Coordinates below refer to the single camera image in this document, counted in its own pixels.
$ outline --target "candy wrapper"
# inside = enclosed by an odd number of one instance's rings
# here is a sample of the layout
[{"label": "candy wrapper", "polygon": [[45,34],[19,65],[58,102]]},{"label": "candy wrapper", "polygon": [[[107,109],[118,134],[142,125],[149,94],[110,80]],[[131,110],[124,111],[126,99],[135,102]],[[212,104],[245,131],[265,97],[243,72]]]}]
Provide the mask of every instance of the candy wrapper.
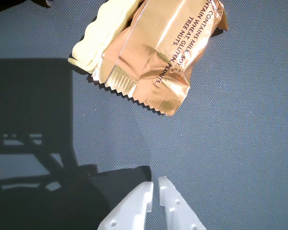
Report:
[{"label": "candy wrapper", "polygon": [[192,67],[217,27],[228,30],[219,0],[146,0],[130,27],[102,54],[92,77],[173,115],[187,96]]}]

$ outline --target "white chocolate bar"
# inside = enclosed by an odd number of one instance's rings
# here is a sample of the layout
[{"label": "white chocolate bar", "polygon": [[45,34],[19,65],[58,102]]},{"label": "white chocolate bar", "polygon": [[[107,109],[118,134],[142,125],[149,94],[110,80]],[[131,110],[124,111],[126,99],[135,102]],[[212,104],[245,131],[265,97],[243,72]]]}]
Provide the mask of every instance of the white chocolate bar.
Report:
[{"label": "white chocolate bar", "polygon": [[143,0],[109,0],[101,5],[97,18],[85,30],[84,38],[72,49],[68,61],[81,69],[93,73],[102,54],[124,30],[129,19]]}]

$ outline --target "gray fabric surface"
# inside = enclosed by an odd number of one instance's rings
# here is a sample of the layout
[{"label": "gray fabric surface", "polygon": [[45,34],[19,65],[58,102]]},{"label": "gray fabric surface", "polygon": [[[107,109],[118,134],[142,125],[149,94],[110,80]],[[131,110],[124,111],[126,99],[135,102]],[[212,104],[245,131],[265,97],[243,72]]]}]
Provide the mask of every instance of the gray fabric surface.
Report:
[{"label": "gray fabric surface", "polygon": [[[0,59],[67,59],[102,2],[0,12]],[[167,176],[209,230],[288,230],[288,1],[224,3],[230,32],[210,40],[173,117],[73,71],[74,152],[99,172],[149,165],[155,188]],[[158,199],[148,230],[166,229]]]}]

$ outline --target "dark object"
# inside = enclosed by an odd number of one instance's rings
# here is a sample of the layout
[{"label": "dark object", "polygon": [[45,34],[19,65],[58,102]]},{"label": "dark object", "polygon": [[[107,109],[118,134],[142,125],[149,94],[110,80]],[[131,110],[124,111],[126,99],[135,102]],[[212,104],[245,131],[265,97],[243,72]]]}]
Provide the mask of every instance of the dark object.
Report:
[{"label": "dark object", "polygon": [[[0,12],[13,6],[19,5],[24,1],[26,0],[0,0]],[[31,1],[42,7],[49,8],[53,0],[31,0]]]}]

